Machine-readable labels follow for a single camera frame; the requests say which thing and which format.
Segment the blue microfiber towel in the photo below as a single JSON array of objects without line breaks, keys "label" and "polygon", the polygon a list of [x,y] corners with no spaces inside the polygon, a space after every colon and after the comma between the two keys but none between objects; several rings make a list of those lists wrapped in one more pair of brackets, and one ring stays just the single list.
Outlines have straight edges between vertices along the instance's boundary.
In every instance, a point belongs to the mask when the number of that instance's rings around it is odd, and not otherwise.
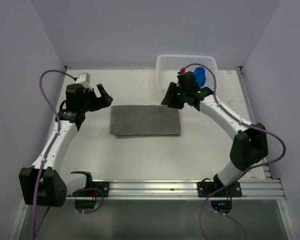
[{"label": "blue microfiber towel", "polygon": [[197,67],[194,71],[194,78],[199,87],[202,88],[206,83],[206,70],[203,67]]}]

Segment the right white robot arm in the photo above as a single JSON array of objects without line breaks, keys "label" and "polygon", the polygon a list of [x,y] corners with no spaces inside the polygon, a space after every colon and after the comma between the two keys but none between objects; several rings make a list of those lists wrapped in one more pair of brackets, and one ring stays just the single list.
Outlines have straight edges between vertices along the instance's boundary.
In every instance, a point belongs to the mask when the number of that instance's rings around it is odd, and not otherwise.
[{"label": "right white robot arm", "polygon": [[213,177],[213,192],[225,196],[231,190],[231,184],[249,167],[268,155],[266,133],[253,129],[248,122],[236,116],[234,120],[222,110],[222,103],[215,98],[209,87],[201,88],[192,71],[183,68],[177,75],[177,83],[171,82],[161,104],[181,110],[185,104],[194,107],[217,123],[232,140],[230,161]]}]

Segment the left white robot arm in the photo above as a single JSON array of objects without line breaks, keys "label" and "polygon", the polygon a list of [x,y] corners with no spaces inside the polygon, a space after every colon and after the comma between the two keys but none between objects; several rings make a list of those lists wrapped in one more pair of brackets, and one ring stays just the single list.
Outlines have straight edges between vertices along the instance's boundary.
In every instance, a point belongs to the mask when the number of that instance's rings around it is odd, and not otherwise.
[{"label": "left white robot arm", "polygon": [[102,84],[97,84],[100,96],[83,83],[66,87],[66,99],[60,104],[52,134],[30,167],[19,172],[19,182],[24,202],[45,207],[61,207],[66,197],[79,192],[82,196],[93,193],[92,175],[87,171],[72,171],[62,178],[59,175],[62,162],[73,138],[86,119],[87,112],[110,107],[113,98]]}]

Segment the grey terry towel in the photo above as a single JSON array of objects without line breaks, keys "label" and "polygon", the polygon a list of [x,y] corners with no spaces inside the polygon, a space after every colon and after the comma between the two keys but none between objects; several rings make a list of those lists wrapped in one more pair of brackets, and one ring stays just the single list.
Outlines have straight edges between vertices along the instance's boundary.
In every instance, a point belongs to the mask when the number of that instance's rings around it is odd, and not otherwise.
[{"label": "grey terry towel", "polygon": [[116,138],[180,136],[180,113],[165,105],[115,105],[109,133]]}]

